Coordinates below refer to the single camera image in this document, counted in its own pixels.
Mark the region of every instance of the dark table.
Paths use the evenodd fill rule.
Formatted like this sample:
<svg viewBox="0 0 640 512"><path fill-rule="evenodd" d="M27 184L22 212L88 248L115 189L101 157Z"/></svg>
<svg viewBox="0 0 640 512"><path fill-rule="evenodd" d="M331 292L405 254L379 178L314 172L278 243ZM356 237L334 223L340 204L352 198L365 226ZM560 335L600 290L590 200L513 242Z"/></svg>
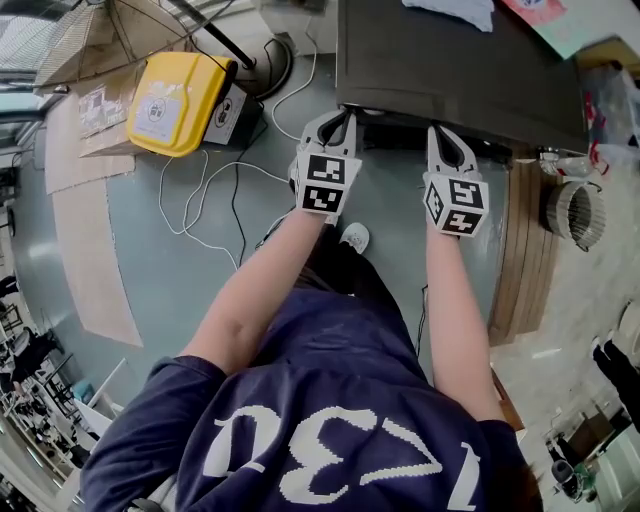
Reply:
<svg viewBox="0 0 640 512"><path fill-rule="evenodd" d="M340 0L338 103L395 114L363 116L365 123L438 120L506 145L586 153L575 63L500 1L495 6L494 30L483 33L401 0Z"/></svg>

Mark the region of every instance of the white number print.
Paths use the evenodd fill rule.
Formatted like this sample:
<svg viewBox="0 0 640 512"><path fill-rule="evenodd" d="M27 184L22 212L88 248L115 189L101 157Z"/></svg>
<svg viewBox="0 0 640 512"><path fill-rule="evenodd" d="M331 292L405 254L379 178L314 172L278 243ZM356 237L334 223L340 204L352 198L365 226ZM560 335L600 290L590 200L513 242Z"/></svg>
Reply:
<svg viewBox="0 0 640 512"><path fill-rule="evenodd" d="M222 429L207 452L202 471L204 476L222 478L233 474L232 471L229 471L233 422L240 417L253 419L256 428L251 460L240 467L238 471L252 469L259 473L264 472L265 467L256 459L265 453L276 439L281 420L280 416L272 409L261 405L251 405L237 409L227 420L215 420L215 424L221 426ZM378 417L370 409L349 410L335 406L326 407L300 422L289 441L289 452L301 467L285 473L279 486L282 496L287 501L301 505L323 505L336 501L349 491L349 486L346 484L329 494L316 494L311 491L313 479L322 469L343 462L342 457L323 445L319 439L325 422L332 419L345 421L363 431L373 430L378 421ZM365 473L360 477L359 484L361 486L378 480L429 476L442 471L442 464L436 460L415 432L398 425L389 418L383 420L382 429L396 439L413 446L427 461L422 464L383 468ZM471 505L470 501L480 479L480 457L474 453L469 444L463 442L461 447L466 450L466 455L456 485L449 498L447 510L474 511L476 506Z"/></svg>
<svg viewBox="0 0 640 512"><path fill-rule="evenodd" d="M385 418L382 422L382 428L385 429L393 437L402 439L407 443L416 447L425 457L431 460L427 464L416 464L413 466L400 466L397 468L379 469L378 471L372 471L366 473L360 478L360 485L366 485L376 480L382 480L384 478L398 478L408 476L426 476L440 473L442 471L442 464L440 464L436 458L431 455L431 452L427 446L422 442L414 432L407 430L404 427L394 423L389 418Z"/></svg>
<svg viewBox="0 0 640 512"><path fill-rule="evenodd" d="M469 502L480 479L480 457L473 452L473 448L467 443L460 443L460 446L467 449L467 455L464 458L464 464L462 464L451 498L449 498L447 510L473 511L476 506Z"/></svg>
<svg viewBox="0 0 640 512"><path fill-rule="evenodd" d="M207 457L204 460L202 474L211 477L226 477L233 472L229 471L231 461L231 435L233 433L233 420L240 416L248 416L256 422L256 434L253 439L251 460L242 468L254 469L259 473L264 471L264 466L255 462L271 445L280 430L280 417L268 407L261 405L249 405L237 409L228 420L215 420L215 424L222 427L218 435L211 443Z"/></svg>
<svg viewBox="0 0 640 512"><path fill-rule="evenodd" d="M337 500L349 490L348 485L330 494L314 494L310 490L313 477L322 468L343 460L318 439L324 422L333 418L344 420L362 430L373 429L377 421L376 415L369 409L349 411L342 407L327 407L302 421L289 442L291 455L302 467L285 473L280 481L280 492L288 501L304 505L321 505Z"/></svg>

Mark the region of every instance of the floor lamp base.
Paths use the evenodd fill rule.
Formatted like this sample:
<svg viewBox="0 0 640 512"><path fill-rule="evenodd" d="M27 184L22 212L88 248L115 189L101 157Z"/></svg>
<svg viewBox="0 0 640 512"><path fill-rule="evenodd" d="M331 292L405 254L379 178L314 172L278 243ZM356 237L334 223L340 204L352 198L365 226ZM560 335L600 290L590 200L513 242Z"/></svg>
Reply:
<svg viewBox="0 0 640 512"><path fill-rule="evenodd" d="M239 62L236 82L254 99L273 96L285 84L293 68L293 52L277 36L268 40L242 43L242 50L254 59L253 69Z"/></svg>

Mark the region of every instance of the navy t-shirt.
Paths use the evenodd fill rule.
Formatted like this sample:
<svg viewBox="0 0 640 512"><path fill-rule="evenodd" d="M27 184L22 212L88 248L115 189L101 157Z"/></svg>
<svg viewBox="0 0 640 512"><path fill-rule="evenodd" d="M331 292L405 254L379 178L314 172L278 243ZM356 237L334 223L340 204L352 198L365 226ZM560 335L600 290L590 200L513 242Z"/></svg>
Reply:
<svg viewBox="0 0 640 512"><path fill-rule="evenodd" d="M177 474L181 511L481 512L495 469L524 465L507 423L476 422L427 383L399 316L294 290L251 368L160 361L82 496L120 512Z"/></svg>

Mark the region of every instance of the white sneaker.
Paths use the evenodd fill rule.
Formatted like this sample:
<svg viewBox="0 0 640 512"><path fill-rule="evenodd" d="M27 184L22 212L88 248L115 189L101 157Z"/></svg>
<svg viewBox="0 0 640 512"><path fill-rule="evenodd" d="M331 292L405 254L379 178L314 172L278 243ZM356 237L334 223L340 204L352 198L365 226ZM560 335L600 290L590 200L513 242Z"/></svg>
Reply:
<svg viewBox="0 0 640 512"><path fill-rule="evenodd" d="M340 242L348 243L358 254L362 254L369 245L369 237L369 230L359 222L354 222L342 232Z"/></svg>

